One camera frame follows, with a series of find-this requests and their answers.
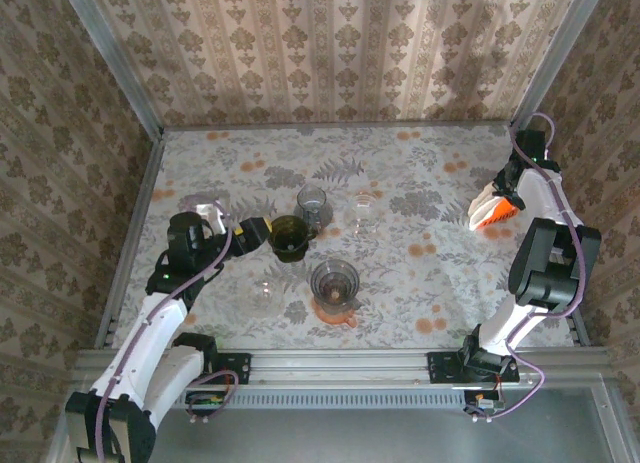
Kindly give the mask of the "clear glass tumbler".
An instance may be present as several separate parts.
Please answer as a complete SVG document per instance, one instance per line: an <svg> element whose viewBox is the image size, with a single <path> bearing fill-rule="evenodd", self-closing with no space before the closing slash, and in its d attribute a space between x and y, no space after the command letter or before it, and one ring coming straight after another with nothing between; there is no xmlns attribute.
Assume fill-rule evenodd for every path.
<svg viewBox="0 0 640 463"><path fill-rule="evenodd" d="M381 207L375 194L361 191L350 198L344 222L354 234L374 234L378 231L381 221Z"/></svg>

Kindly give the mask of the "aluminium frame post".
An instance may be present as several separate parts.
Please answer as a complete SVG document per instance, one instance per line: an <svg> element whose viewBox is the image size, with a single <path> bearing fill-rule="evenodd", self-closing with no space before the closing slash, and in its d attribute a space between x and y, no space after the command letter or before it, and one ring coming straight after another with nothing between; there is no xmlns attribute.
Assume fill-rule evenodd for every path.
<svg viewBox="0 0 640 463"><path fill-rule="evenodd" d="M598 2L599 0L571 1L511 118L515 128L526 126L530 121L530 114L538 110Z"/></svg>
<svg viewBox="0 0 640 463"><path fill-rule="evenodd" d="M152 109L142 80L135 74L133 64L106 13L99 7L98 0L69 0L82 25L102 58L112 72L119 88L126 96L140 124L156 145L162 138L163 124Z"/></svg>

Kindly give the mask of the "aluminium frame rail with mounts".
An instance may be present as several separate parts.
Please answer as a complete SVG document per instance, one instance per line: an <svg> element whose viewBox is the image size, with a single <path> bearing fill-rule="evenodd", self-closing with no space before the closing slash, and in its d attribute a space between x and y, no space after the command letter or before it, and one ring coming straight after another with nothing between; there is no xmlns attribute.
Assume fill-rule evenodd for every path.
<svg viewBox="0 0 640 463"><path fill-rule="evenodd" d="M427 349L255 350L243 390L428 388ZM589 386L615 372L595 347L525 348L518 355L546 375L547 388Z"/></svg>

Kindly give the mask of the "olive green coffee dripper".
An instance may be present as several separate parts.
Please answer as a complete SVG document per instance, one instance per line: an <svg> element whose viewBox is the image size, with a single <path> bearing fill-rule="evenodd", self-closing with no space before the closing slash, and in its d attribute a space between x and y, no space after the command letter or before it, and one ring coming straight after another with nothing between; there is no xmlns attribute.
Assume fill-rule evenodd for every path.
<svg viewBox="0 0 640 463"><path fill-rule="evenodd" d="M284 215L271 222L269 244L280 262L295 263L304 259L315 236L315 230L302 218Z"/></svg>

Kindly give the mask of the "pink transparent coffee dripper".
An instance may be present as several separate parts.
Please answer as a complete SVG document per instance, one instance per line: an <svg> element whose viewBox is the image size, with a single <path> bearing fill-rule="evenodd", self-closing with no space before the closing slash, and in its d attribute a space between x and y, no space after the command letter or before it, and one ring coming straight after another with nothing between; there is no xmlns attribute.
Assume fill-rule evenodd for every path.
<svg viewBox="0 0 640 463"><path fill-rule="evenodd" d="M331 305L313 297L311 306L315 315L326 324L347 325L350 328L357 326L356 308L352 302Z"/></svg>

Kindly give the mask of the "clear round glass bowl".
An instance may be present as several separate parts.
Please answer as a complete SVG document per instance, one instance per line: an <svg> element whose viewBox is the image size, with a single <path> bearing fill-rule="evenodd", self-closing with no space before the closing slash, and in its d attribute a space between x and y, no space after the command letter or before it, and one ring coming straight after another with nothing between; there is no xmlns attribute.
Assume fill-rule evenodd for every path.
<svg viewBox="0 0 640 463"><path fill-rule="evenodd" d="M273 279L254 280L249 285L249 315L259 319L275 318L284 308L282 285Z"/></svg>

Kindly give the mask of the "grey transparent coffee dripper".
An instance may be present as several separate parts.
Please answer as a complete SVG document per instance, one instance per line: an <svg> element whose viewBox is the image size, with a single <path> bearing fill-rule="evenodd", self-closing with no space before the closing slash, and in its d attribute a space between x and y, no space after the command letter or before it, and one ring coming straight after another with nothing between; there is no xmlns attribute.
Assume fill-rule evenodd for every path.
<svg viewBox="0 0 640 463"><path fill-rule="evenodd" d="M311 274L311 291L323 304L339 306L352 301L360 286L357 270L340 259L320 263Z"/></svg>

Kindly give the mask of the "grey glass coffee server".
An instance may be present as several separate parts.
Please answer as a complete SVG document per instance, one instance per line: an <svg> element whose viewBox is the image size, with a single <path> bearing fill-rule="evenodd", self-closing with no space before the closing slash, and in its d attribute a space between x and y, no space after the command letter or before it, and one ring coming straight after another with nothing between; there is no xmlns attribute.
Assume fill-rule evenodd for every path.
<svg viewBox="0 0 640 463"><path fill-rule="evenodd" d="M321 188L305 184L297 194L294 215L301 218L312 233L320 234L331 223L333 208Z"/></svg>

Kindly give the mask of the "orange white filter box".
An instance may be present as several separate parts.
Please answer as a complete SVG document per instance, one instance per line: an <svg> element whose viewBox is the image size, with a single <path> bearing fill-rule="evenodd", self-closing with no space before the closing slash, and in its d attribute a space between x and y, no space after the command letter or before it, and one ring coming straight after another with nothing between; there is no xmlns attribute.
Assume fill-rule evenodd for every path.
<svg viewBox="0 0 640 463"><path fill-rule="evenodd" d="M471 231L475 231L513 218L524 209L521 199L509 198L492 184L487 184L469 206L468 226Z"/></svg>

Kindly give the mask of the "floral tablecloth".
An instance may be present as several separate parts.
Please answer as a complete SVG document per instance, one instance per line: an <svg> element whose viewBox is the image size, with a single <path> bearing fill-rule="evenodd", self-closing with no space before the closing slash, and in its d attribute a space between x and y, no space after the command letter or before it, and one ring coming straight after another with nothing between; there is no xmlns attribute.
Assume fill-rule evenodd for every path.
<svg viewBox="0 0 640 463"><path fill-rule="evenodd" d="M510 152L501 124L169 132L113 342L122 344L136 319L173 215L219 201L235 221L277 218L312 184L333 218L304 259L282 263L263 245L229 260L183 329L214 336L222 349L457 347L508 299L509 268L529 224L519 216L468 227L471 200ZM374 234L354 234L344 222L361 191L380 203ZM312 309L311 274L329 259L359 274L355 328L326 324ZM275 318L248 312L249 285L263 278L284 291Z"/></svg>

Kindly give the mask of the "small control board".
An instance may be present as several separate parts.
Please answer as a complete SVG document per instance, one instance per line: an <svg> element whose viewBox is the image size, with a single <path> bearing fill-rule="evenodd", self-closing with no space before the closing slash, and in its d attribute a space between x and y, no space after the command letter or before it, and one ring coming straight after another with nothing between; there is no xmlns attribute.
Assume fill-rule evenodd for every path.
<svg viewBox="0 0 640 463"><path fill-rule="evenodd" d="M498 390L465 390L463 411L473 418L492 418L503 411L505 402Z"/></svg>
<svg viewBox="0 0 640 463"><path fill-rule="evenodd" d="M186 410L196 418L208 418L224 403L224 391L195 391L187 392L185 396Z"/></svg>

